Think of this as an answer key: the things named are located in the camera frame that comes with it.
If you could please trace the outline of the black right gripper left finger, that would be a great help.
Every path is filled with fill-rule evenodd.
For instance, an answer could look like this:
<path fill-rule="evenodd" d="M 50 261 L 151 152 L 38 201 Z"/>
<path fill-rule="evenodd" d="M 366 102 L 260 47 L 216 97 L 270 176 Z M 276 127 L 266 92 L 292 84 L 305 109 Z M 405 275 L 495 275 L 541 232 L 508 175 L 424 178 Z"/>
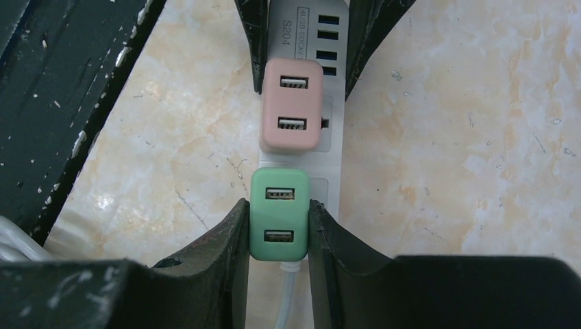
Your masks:
<path fill-rule="evenodd" d="M 243 328 L 249 202 L 152 267 L 129 259 L 1 264 L 2 328 Z"/>

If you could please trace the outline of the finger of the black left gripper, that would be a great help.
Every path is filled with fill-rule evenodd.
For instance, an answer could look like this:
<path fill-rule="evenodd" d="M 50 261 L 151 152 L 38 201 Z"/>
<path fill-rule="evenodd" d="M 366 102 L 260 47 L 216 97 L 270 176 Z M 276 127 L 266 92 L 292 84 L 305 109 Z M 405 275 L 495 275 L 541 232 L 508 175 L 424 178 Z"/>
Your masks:
<path fill-rule="evenodd" d="M 249 46 L 254 91 L 260 95 L 267 63 L 269 2 L 267 0 L 235 0 L 234 3 Z"/>
<path fill-rule="evenodd" d="M 367 62 L 415 0 L 351 0 L 345 96 L 350 96 Z"/>

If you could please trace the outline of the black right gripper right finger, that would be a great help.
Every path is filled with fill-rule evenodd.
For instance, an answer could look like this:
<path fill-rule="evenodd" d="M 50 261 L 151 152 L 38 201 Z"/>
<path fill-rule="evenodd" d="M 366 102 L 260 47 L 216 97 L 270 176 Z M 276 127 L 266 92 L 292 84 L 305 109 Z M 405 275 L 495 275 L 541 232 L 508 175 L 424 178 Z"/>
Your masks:
<path fill-rule="evenodd" d="M 579 328 L 580 277 L 555 258 L 397 256 L 311 201 L 315 328 Z"/>

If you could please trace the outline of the small white power strip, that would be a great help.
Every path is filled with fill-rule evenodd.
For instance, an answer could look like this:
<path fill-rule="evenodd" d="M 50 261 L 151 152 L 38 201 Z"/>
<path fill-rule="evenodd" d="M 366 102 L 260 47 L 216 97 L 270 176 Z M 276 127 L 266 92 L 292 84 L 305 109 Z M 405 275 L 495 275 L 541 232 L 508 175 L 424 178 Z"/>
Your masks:
<path fill-rule="evenodd" d="M 259 168 L 300 169 L 310 177 L 310 203 L 339 211 L 349 9 L 344 1 L 272 1 L 267 62 L 314 60 L 323 69 L 321 140 L 312 151 L 272 154 L 260 149 Z"/>

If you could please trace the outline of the pink charger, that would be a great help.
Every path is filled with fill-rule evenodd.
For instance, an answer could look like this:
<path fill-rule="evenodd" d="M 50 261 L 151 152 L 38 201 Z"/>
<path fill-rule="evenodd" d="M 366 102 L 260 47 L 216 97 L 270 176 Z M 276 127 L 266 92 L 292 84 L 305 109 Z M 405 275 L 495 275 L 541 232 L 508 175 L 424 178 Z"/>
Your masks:
<path fill-rule="evenodd" d="M 321 140 L 323 69 L 314 60 L 273 58 L 262 87 L 260 148 L 272 154 L 298 154 Z"/>

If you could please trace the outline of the green charger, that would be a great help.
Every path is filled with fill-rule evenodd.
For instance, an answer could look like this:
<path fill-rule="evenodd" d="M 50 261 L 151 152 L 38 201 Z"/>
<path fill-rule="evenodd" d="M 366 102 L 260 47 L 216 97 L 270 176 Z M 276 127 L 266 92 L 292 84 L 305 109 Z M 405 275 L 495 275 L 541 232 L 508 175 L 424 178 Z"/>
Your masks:
<path fill-rule="evenodd" d="M 249 250 L 259 261 L 296 262 L 308 252 L 310 177 L 264 167 L 251 177 Z"/>

